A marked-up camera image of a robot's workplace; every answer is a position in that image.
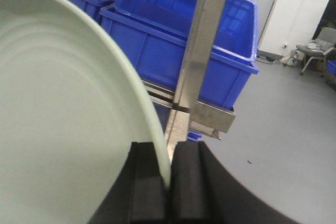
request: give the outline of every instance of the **chair leg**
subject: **chair leg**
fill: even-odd
[[[305,64],[304,68],[302,69],[302,71],[300,72],[300,75],[303,76],[303,72],[306,70],[307,66],[309,65],[309,63],[315,59],[314,57],[310,57],[310,59],[308,60],[308,62]]]
[[[327,69],[327,56],[323,57],[323,74],[321,74],[321,78],[324,78],[324,72]]]

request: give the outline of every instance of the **plate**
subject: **plate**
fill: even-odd
[[[67,0],[0,0],[0,223],[84,224],[159,119],[117,44]]]

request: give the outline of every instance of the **power cord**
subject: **power cord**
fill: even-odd
[[[258,61],[260,63],[266,64],[266,65],[274,65],[274,64],[281,65],[280,61],[279,62],[277,62],[277,60],[270,61],[269,59],[267,59],[268,57],[263,58],[261,55],[259,55],[257,57],[263,60],[262,61],[262,60],[256,59],[256,61]]]

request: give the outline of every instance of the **metal bracket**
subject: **metal bracket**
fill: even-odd
[[[167,108],[173,107],[174,92],[148,81],[143,83],[154,103]],[[228,132],[235,117],[234,111],[197,101],[190,129],[220,140],[219,132]]]

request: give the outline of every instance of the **chair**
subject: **chair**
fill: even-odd
[[[315,39],[312,44],[317,45],[315,49],[307,45],[296,45],[296,51],[304,53],[304,67],[300,72],[300,75],[303,75],[307,66],[314,59],[323,59],[324,69],[327,66],[327,56],[335,49],[334,45],[336,44],[336,29],[324,27],[317,39]],[[310,56],[308,62],[306,62],[306,56]]]

